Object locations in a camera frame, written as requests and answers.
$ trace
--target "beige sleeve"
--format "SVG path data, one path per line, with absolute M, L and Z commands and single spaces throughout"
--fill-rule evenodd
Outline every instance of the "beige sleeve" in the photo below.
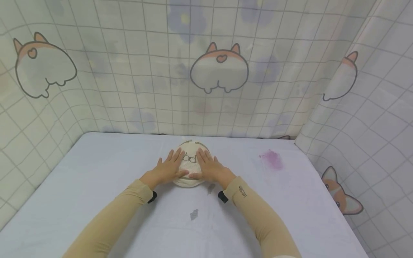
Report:
M 138 208 L 152 196 L 147 185 L 135 180 L 89 222 L 63 258 L 106 258 Z
M 290 232 L 278 214 L 241 178 L 235 178 L 224 191 L 244 215 L 261 246 L 263 258 L 301 258 Z

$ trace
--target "bed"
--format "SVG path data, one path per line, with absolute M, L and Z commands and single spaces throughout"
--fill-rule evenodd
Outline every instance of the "bed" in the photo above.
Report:
M 103 207 L 186 140 L 204 143 L 242 176 L 284 220 L 303 257 L 367 258 L 292 140 L 116 133 L 79 139 L 0 232 L 0 257 L 61 257 Z M 231 202 L 217 197 L 220 191 L 207 182 L 158 187 L 156 200 L 136 213 L 109 256 L 260 257 L 248 224 Z

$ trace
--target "wrist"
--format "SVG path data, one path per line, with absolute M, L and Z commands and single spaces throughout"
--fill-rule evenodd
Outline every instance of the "wrist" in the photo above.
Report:
M 228 185 L 236 178 L 237 176 L 232 173 L 228 168 L 221 173 L 219 173 L 217 182 L 220 184 L 223 190 L 227 189 Z
M 149 186 L 149 188 L 153 191 L 157 185 L 159 185 L 159 180 L 153 175 L 152 171 L 148 171 L 143 174 L 142 177 L 139 179 L 142 183 Z

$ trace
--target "curtain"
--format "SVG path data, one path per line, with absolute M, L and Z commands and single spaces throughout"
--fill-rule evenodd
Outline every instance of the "curtain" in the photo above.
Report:
M 413 254 L 412 43 L 413 2 L 377 1 L 296 139 L 370 257 Z
M 0 0 L 0 228 L 87 132 L 289 135 L 366 252 L 408 257 L 412 5 Z

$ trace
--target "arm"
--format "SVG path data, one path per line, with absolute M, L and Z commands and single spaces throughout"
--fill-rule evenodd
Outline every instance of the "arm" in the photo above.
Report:
M 202 174 L 189 177 L 215 181 L 222 186 L 225 196 L 235 204 L 254 231 L 264 258 L 301 258 L 281 218 L 241 177 L 236 177 L 207 151 L 199 149 L 197 157 Z
M 136 211 L 153 196 L 153 189 L 188 174 L 178 171 L 183 155 L 180 148 L 169 152 L 165 162 L 135 180 L 101 210 L 72 243 L 63 258 L 106 258 Z
M 301 258 L 290 232 L 278 214 L 241 178 L 233 179 L 224 190 L 255 233 L 264 258 Z
M 105 258 L 138 208 L 152 195 L 148 185 L 135 180 L 93 218 L 63 258 Z

